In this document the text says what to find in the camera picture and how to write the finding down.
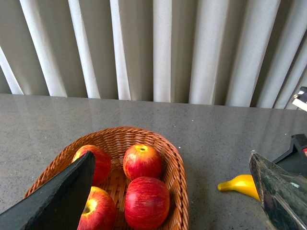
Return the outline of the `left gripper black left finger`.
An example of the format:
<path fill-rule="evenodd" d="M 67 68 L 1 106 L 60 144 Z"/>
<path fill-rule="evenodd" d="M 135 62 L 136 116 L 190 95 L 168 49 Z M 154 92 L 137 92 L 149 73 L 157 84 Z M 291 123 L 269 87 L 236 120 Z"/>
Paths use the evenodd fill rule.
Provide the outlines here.
<path fill-rule="evenodd" d="M 0 215 L 2 230 L 75 230 L 88 199 L 95 157 L 88 151 Z"/>

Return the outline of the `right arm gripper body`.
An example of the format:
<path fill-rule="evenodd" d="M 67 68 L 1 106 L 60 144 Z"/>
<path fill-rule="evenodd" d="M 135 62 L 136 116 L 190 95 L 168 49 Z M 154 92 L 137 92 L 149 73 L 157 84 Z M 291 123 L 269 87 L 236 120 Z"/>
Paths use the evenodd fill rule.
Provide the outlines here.
<path fill-rule="evenodd" d="M 294 95 L 292 102 L 296 107 L 307 111 L 307 88 L 302 86 L 299 92 Z M 290 147 L 287 152 L 273 161 L 284 170 L 307 177 L 307 135 L 295 134 L 291 136 Z"/>

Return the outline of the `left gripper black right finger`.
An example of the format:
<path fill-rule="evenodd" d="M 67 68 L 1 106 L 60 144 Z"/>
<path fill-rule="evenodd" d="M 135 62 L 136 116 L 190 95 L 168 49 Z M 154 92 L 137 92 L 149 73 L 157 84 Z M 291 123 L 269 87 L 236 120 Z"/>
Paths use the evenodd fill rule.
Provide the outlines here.
<path fill-rule="evenodd" d="M 294 176 L 252 151 L 249 168 L 261 207 L 273 230 L 307 228 L 307 179 Z"/>

